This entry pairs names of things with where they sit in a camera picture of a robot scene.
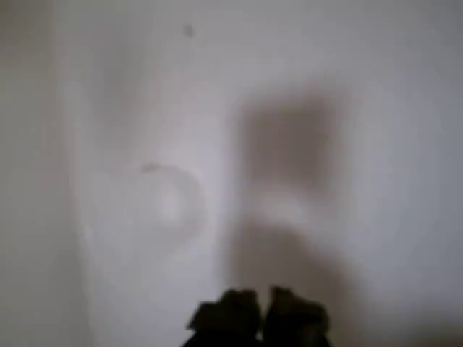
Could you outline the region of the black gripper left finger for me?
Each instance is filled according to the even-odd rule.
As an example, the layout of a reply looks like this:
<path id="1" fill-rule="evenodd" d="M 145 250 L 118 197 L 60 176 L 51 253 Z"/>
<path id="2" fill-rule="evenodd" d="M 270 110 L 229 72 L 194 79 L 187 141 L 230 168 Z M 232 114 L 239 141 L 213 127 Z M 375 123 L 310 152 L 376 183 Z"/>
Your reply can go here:
<path id="1" fill-rule="evenodd" d="M 262 346 L 258 294 L 252 289 L 229 289 L 217 301 L 200 303 L 187 324 L 192 336 L 186 346 Z"/>

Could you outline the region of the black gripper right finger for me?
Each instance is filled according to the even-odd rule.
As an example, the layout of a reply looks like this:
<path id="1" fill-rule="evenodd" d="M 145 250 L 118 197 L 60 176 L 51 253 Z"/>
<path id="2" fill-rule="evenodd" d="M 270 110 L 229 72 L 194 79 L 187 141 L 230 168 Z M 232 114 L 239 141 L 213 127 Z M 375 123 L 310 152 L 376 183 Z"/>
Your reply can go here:
<path id="1" fill-rule="evenodd" d="M 267 346 L 329 346 L 330 318 L 325 306 L 289 288 L 271 288 L 266 314 Z"/>

